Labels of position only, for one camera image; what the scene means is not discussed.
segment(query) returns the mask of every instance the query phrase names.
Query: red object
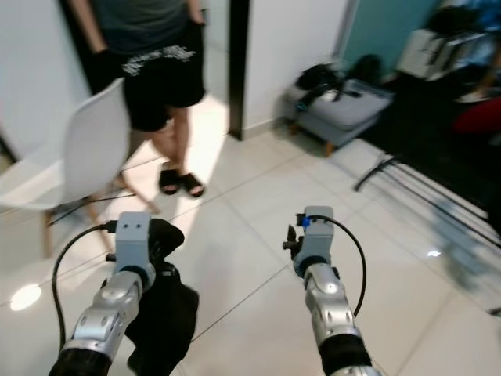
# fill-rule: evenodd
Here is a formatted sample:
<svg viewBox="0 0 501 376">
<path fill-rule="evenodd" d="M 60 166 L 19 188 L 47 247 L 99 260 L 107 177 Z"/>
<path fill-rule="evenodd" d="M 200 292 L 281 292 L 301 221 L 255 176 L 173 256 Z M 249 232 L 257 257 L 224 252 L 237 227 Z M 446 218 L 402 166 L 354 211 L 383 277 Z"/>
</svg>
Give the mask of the red object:
<svg viewBox="0 0 501 376">
<path fill-rule="evenodd" d="M 454 132 L 484 133 L 501 131 L 501 98 L 470 108 L 454 123 Z"/>
</svg>

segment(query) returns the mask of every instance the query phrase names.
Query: black slide sandal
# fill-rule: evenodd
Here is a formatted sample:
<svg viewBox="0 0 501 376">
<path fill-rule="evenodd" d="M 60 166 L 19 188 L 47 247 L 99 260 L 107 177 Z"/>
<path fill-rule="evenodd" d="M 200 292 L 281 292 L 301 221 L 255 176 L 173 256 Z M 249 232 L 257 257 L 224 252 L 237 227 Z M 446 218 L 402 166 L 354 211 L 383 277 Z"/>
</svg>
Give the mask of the black slide sandal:
<svg viewBox="0 0 501 376">
<path fill-rule="evenodd" d="M 175 190 L 166 190 L 167 186 L 176 186 Z M 179 190 L 179 174 L 178 170 L 162 170 L 160 171 L 160 179 L 158 180 L 158 187 L 163 194 L 172 196 Z"/>
<path fill-rule="evenodd" d="M 198 181 L 194 174 L 179 176 L 179 182 L 191 197 L 198 198 L 205 193 L 204 185 Z M 197 187 L 201 187 L 202 190 L 199 193 L 192 194 L 191 191 Z"/>
</svg>

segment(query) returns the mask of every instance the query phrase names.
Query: black shorts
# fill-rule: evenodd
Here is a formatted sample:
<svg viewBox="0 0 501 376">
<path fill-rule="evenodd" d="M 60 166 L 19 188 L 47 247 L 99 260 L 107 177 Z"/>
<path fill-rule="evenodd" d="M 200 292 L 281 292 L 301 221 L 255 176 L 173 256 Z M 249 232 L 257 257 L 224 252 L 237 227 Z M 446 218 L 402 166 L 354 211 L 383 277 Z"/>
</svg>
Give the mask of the black shorts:
<svg viewBox="0 0 501 376">
<path fill-rule="evenodd" d="M 133 129 L 155 132 L 168 107 L 199 103 L 204 89 L 204 26 L 191 22 L 174 44 L 122 60 L 124 93 Z"/>
</svg>

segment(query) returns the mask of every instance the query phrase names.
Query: foot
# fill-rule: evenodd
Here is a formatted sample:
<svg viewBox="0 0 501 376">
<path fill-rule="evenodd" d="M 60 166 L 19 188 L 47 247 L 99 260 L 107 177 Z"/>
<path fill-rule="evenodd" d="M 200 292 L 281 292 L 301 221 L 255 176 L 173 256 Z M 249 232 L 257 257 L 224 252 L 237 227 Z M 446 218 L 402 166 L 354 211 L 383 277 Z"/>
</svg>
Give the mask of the foot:
<svg viewBox="0 0 501 376">
<path fill-rule="evenodd" d="M 179 183 L 192 197 L 200 197 L 205 192 L 204 185 L 195 177 L 194 174 L 179 176 Z"/>
<path fill-rule="evenodd" d="M 160 191 L 171 196 L 176 194 L 179 190 L 179 173 L 175 166 L 169 163 L 164 163 L 162 165 L 162 170 L 160 171 L 160 179 L 158 181 L 158 186 Z"/>
<path fill-rule="evenodd" d="M 465 96 L 461 96 L 460 98 L 456 99 L 456 102 L 458 103 L 479 103 L 479 102 L 484 102 L 486 100 L 489 100 L 490 97 L 483 93 L 483 92 L 471 92 L 469 94 L 466 94 Z"/>
</svg>

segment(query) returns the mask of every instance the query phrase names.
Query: black door frame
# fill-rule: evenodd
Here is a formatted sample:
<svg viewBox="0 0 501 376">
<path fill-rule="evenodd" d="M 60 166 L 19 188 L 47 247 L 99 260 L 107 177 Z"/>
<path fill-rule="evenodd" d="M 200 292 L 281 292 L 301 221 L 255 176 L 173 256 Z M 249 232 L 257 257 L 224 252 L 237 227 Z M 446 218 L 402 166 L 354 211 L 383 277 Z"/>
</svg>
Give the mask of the black door frame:
<svg viewBox="0 0 501 376">
<path fill-rule="evenodd" d="M 59 0 L 67 26 L 80 58 L 82 70 L 92 94 L 103 90 L 109 82 L 99 74 L 92 53 L 81 29 L 71 12 L 68 0 Z M 245 97 L 245 72 L 247 65 L 247 36 L 251 0 L 230 0 L 229 20 L 229 134 L 243 139 L 243 101 Z"/>
</svg>

